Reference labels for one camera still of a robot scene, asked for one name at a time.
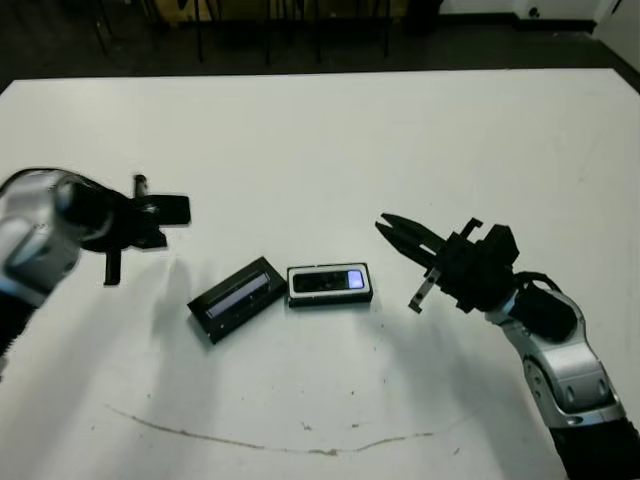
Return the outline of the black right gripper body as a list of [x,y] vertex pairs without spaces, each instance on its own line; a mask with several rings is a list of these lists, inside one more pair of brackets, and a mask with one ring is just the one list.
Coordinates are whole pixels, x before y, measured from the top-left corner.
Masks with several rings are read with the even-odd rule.
[[413,311],[421,311],[421,303],[435,286],[453,297],[456,307],[465,313],[473,309],[489,312],[515,289],[513,264],[518,248],[512,230],[496,224],[484,238],[470,241],[468,235],[481,225],[473,218],[462,232],[453,232],[445,239],[434,265],[426,266],[425,280],[409,302]]

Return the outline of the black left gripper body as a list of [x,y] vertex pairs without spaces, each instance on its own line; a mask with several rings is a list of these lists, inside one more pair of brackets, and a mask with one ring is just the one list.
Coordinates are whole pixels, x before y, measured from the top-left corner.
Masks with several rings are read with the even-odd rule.
[[148,246],[145,218],[139,205],[86,177],[67,183],[67,221],[80,229],[82,249],[105,255],[105,286],[121,281],[122,252]]

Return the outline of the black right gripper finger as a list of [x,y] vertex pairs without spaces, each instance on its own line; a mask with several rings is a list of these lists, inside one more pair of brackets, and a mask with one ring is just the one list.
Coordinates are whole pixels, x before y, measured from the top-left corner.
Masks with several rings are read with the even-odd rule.
[[375,223],[376,228],[382,236],[402,255],[416,262],[421,266],[433,266],[438,251],[431,251],[421,245],[412,245],[404,241],[403,238],[396,237],[388,224]]
[[445,244],[442,237],[416,221],[391,213],[382,213],[381,217],[388,223],[391,232],[407,243],[421,245],[431,251],[438,251]]

